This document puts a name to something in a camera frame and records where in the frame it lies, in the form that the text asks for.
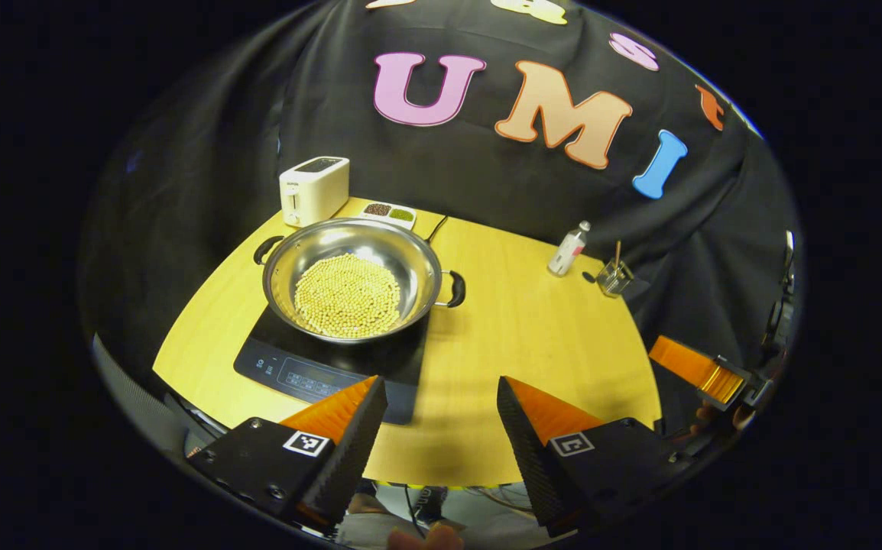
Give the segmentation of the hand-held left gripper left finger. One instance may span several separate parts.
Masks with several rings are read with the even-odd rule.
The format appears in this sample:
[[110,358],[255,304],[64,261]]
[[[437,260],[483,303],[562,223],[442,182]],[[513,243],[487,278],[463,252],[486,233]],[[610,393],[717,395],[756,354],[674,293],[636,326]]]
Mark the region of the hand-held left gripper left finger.
[[384,380],[372,376],[283,421],[251,417],[187,460],[277,521],[332,535],[363,477],[387,405]]

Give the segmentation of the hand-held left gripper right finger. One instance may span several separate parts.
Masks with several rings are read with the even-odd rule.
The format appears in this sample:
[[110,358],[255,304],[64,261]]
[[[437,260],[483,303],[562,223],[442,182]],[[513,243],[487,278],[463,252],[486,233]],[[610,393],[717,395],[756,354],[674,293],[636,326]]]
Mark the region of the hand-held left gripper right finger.
[[642,422],[605,422],[509,376],[497,408],[540,526],[551,536],[625,519],[696,465]]

